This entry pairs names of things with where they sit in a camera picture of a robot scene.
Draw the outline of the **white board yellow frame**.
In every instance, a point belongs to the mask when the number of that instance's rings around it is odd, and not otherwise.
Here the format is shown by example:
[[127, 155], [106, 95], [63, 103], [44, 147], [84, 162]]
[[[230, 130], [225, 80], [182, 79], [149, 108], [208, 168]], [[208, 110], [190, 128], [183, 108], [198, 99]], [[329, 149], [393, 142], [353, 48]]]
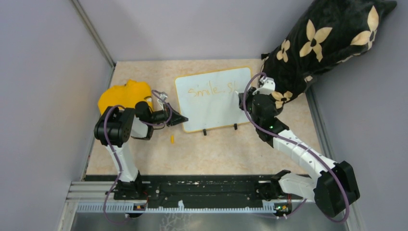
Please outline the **white board yellow frame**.
[[175, 79], [182, 124], [186, 133], [247, 123], [235, 91], [243, 92], [250, 78], [248, 66], [210, 71]]

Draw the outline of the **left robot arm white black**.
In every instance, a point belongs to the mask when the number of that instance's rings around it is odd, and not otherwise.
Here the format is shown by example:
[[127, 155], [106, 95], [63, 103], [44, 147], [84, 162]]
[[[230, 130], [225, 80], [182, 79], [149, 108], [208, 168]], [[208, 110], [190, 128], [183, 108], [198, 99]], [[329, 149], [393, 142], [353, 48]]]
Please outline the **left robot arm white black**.
[[129, 139], [148, 141], [155, 127], [171, 127], [188, 121], [168, 103], [164, 103], [159, 111], [153, 111], [145, 101], [136, 103], [133, 108], [108, 106], [95, 125], [94, 136], [106, 147], [114, 161], [118, 171], [117, 190], [125, 191], [132, 199], [139, 199], [144, 193], [140, 171], [133, 163]]

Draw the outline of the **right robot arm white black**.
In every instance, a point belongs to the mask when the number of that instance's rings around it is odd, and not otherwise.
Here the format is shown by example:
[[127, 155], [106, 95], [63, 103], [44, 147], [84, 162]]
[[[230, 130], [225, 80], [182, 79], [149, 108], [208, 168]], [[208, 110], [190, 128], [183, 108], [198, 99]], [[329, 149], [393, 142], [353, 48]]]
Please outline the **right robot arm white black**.
[[259, 138], [289, 156], [308, 174], [303, 177], [288, 170], [279, 172], [272, 181], [273, 196], [284, 198], [294, 194], [314, 202], [330, 219], [341, 212], [348, 217], [351, 204], [360, 198], [353, 167], [346, 161], [338, 163], [329, 159], [301, 141], [274, 115], [270, 96], [254, 87], [237, 95], [239, 108], [254, 125]]

